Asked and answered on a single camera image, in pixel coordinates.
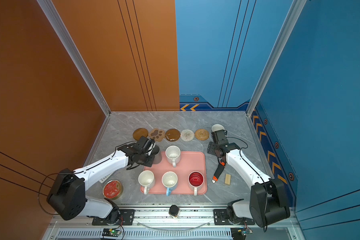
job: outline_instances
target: red mug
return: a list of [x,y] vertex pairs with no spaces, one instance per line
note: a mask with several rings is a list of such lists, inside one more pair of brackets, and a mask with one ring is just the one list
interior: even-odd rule
[[204,177],[201,172],[191,172],[188,176],[188,185],[189,188],[193,190],[193,194],[197,195],[197,190],[199,190],[204,183]]

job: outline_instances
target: blue wall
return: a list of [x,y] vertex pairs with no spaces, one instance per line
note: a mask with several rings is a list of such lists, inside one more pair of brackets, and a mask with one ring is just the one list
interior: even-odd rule
[[215,108],[248,101],[291,3],[176,0],[180,95],[202,96]]
[[341,197],[360,189],[360,1],[306,2],[259,103],[298,178],[307,239],[360,236],[360,191]]

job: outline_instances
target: white cup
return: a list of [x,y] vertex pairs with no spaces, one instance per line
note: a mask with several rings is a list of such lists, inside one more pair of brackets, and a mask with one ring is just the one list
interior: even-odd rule
[[139,175],[139,184],[144,187],[144,194],[147,195],[149,189],[155,185],[154,173],[149,170],[142,171]]
[[176,164],[180,161],[180,148],[176,146],[169,146],[165,150],[165,156],[167,156],[167,160],[173,167],[176,167]]
[[219,130],[225,130],[225,128],[220,124],[215,124],[215,125],[212,126],[212,132],[216,132],[216,131],[219,131]]
[[173,190],[177,187],[177,175],[174,172],[166,172],[164,173],[161,181],[164,187],[167,188],[166,195],[169,196]]

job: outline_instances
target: mug with blue handle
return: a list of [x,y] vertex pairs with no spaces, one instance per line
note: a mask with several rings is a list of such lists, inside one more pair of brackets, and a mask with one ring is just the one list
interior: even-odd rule
[[174,172],[164,173],[161,181],[164,187],[167,188],[167,192],[165,193],[167,196],[169,196],[171,192],[177,187],[177,175]]

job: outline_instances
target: orange wall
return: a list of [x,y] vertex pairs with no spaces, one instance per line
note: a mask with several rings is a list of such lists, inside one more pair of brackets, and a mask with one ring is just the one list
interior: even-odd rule
[[174,0],[53,0],[112,111],[178,110]]
[[42,237],[37,181],[82,166],[104,118],[38,3],[0,0],[0,151],[34,169],[0,154],[0,239]]

